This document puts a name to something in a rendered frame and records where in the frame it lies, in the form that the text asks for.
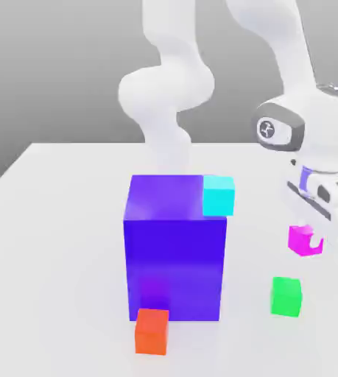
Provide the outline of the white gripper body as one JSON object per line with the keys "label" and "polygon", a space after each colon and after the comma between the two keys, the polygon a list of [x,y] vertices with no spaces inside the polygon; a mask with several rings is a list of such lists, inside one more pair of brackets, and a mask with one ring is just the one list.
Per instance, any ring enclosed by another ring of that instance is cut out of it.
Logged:
{"label": "white gripper body", "polygon": [[299,220],[312,226],[317,237],[338,242],[338,179],[310,177],[309,189],[301,191],[293,177],[285,179],[285,199]]}

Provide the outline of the small magenta cube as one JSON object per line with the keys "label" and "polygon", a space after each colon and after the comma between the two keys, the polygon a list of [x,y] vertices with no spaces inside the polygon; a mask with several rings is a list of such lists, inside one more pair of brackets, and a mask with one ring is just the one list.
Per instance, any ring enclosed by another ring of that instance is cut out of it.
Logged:
{"label": "small magenta cube", "polygon": [[290,226],[288,248],[301,257],[315,256],[323,252],[323,239],[316,247],[310,245],[314,230],[310,225]]}

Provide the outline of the small green cube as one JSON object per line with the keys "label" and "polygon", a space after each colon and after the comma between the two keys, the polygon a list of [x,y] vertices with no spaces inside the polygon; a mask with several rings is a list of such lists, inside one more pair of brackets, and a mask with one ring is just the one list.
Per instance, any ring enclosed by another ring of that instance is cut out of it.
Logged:
{"label": "small green cube", "polygon": [[271,314],[285,317],[299,317],[303,294],[297,278],[274,277],[270,292]]}

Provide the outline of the small cyan cube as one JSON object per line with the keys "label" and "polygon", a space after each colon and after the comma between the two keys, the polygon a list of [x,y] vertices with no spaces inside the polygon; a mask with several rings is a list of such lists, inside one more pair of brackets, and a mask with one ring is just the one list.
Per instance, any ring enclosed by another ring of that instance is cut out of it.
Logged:
{"label": "small cyan cube", "polygon": [[235,184],[230,176],[203,176],[203,215],[233,216]]}

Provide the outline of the small orange cube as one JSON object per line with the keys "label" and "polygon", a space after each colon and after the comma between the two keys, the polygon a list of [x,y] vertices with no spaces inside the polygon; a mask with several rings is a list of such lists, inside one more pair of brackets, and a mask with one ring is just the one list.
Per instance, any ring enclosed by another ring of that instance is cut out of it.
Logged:
{"label": "small orange cube", "polygon": [[139,309],[135,324],[135,352],[166,355],[169,312],[160,309]]}

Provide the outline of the large blue box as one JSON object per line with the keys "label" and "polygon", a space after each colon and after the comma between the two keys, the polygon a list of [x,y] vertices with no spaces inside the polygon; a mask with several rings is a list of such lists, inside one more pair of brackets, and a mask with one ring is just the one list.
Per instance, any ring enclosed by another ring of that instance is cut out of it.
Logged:
{"label": "large blue box", "polygon": [[133,175],[123,230],[130,320],[219,320],[227,220],[203,215],[202,176]]}

